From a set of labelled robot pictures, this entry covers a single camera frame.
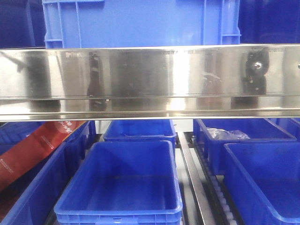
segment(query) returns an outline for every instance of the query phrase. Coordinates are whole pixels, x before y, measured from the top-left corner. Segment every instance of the bin handle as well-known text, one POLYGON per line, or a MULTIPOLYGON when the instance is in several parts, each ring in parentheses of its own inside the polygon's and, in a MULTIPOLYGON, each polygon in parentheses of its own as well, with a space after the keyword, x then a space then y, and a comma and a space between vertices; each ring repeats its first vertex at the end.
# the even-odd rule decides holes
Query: bin handle
POLYGON ((129 217, 101 217, 96 222, 96 225, 138 225, 137 218, 129 218, 129 217))

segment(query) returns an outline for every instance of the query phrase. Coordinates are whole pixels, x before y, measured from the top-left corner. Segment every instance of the shiny metal surface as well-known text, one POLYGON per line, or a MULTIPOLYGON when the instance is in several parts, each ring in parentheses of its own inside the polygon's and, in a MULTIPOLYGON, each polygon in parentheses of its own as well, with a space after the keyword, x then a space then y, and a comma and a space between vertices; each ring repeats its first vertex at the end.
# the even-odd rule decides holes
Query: shiny metal surface
POLYGON ((300 116, 300 45, 0 50, 0 120, 300 116))

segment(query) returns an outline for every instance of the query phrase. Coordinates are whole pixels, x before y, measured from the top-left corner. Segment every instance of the plastic wrap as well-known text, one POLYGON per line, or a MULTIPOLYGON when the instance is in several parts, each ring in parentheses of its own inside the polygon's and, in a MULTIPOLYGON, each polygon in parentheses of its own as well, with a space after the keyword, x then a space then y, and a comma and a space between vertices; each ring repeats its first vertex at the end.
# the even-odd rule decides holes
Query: plastic wrap
POLYGON ((217 128, 207 128, 208 132, 210 133, 211 137, 216 140, 238 140, 238 139, 250 139, 250 137, 243 133, 240 130, 224 130, 224 129, 217 129, 217 128))

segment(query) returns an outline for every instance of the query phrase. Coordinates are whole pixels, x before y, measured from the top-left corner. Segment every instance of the stainless steel rail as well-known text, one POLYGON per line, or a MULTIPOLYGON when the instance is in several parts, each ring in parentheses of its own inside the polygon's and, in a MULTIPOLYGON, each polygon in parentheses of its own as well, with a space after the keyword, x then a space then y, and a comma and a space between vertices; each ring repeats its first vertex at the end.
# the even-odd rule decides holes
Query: stainless steel rail
POLYGON ((300 45, 0 50, 0 121, 300 116, 300 45))

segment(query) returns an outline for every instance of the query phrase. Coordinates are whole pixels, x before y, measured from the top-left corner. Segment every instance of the blue crate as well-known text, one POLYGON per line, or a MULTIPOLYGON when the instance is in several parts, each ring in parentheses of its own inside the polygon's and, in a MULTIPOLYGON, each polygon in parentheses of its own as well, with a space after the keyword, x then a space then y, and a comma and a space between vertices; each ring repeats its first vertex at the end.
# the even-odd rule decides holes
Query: blue crate
POLYGON ((0 31, 0 48, 45 46, 42 0, 1 0, 0 31))
POLYGON ((239 44, 240 0, 43 0, 47 48, 239 44))
POLYGON ((300 225, 300 143, 226 144, 224 182, 247 225, 300 225))
POLYGON ((300 118, 277 118, 276 124, 300 141, 300 118))
POLYGON ((167 140, 175 155, 176 132, 172 120, 114 120, 103 139, 107 142, 167 140))
POLYGON ((268 119, 206 119, 197 120, 200 128, 199 141, 204 143, 204 156, 208 157, 214 175, 224 174, 224 147, 226 143, 239 142, 294 142, 296 138, 268 119), (250 139, 215 140, 207 128, 227 131, 240 130, 250 139))
POLYGON ((299 0, 240 0, 241 43, 299 43, 299 11, 299 0))
POLYGON ((2 145, 15 145, 38 129, 44 122, 9 122, 0 127, 2 145))
POLYGON ((82 125, 53 154, 10 185, 9 189, 21 193, 21 196, 0 225, 44 224, 69 179, 78 169, 82 151, 91 145, 91 136, 95 137, 95 134, 88 132, 92 126, 93 122, 82 125))
POLYGON ((98 142, 54 207, 61 225, 179 225, 169 141, 98 142))

